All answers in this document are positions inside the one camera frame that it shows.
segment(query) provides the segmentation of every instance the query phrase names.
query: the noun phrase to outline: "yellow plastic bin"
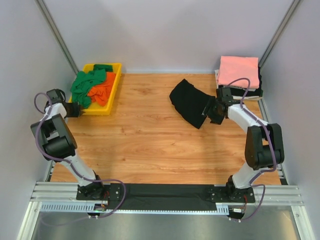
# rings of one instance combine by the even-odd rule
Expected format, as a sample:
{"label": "yellow plastic bin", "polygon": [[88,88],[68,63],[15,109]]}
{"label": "yellow plastic bin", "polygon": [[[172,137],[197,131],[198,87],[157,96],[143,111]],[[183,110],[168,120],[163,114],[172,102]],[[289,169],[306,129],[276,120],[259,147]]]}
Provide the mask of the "yellow plastic bin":
{"label": "yellow plastic bin", "polygon": [[84,71],[85,73],[92,71],[94,69],[95,64],[112,65],[113,72],[116,74],[115,80],[114,80],[107,104],[105,106],[100,106],[97,102],[93,102],[87,109],[83,110],[84,111],[83,115],[110,115],[112,105],[114,103],[117,87],[121,77],[122,65],[121,63],[89,63],[84,65],[82,71]]}

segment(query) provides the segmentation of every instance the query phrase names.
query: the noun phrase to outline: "orange towel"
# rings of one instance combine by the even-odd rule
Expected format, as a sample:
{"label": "orange towel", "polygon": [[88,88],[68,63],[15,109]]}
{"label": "orange towel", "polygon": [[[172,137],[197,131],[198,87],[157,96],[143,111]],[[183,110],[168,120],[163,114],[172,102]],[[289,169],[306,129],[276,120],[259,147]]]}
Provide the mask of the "orange towel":
{"label": "orange towel", "polygon": [[[220,68],[217,82],[219,85],[228,85],[239,78],[248,78],[250,88],[259,88],[258,58],[240,57],[240,56],[221,56]],[[248,82],[246,80],[236,81],[232,86],[246,89]]]}
{"label": "orange towel", "polygon": [[114,72],[107,71],[105,76],[105,81],[93,86],[87,94],[91,98],[92,103],[97,102],[102,107],[107,104],[116,79]]}

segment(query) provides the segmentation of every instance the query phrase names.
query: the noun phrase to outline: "pink cloth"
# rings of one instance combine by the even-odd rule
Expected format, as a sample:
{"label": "pink cloth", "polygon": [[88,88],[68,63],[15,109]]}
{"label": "pink cloth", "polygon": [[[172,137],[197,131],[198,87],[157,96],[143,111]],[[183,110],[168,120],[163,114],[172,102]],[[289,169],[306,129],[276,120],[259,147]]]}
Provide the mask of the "pink cloth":
{"label": "pink cloth", "polygon": [[[239,78],[248,78],[250,80],[250,89],[259,88],[258,76],[258,58],[240,57],[240,56],[221,56],[220,69],[217,77],[219,85],[228,85]],[[247,80],[240,80],[232,84],[246,89]]]}

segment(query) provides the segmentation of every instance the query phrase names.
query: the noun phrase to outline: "green cloth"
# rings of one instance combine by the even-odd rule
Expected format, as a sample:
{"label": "green cloth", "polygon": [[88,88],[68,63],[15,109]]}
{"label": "green cloth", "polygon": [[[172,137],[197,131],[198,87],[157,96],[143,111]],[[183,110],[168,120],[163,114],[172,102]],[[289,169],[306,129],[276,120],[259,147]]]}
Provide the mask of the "green cloth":
{"label": "green cloth", "polygon": [[105,64],[95,64],[93,66],[93,70],[105,70],[106,72],[113,72],[114,69],[112,65],[105,65]]}
{"label": "green cloth", "polygon": [[79,103],[85,109],[91,104],[91,98],[87,96],[91,88],[95,85],[101,84],[106,80],[105,70],[95,70],[85,73],[78,72],[76,78],[71,86],[72,102]]}

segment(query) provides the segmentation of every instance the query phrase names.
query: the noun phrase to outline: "wooden floor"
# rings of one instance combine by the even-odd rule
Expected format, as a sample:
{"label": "wooden floor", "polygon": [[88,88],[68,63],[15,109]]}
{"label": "wooden floor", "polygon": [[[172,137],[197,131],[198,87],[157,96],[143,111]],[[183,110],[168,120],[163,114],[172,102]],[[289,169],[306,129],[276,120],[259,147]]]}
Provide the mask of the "wooden floor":
{"label": "wooden floor", "polygon": [[[213,74],[123,74],[110,116],[70,118],[85,163],[102,179],[125,183],[224,184],[245,162],[246,134],[229,119],[206,119],[201,129],[186,122],[169,99],[184,78],[216,94]],[[261,116],[257,102],[246,105]],[[76,179],[57,164],[51,181]],[[280,184],[277,172],[256,182]]]}

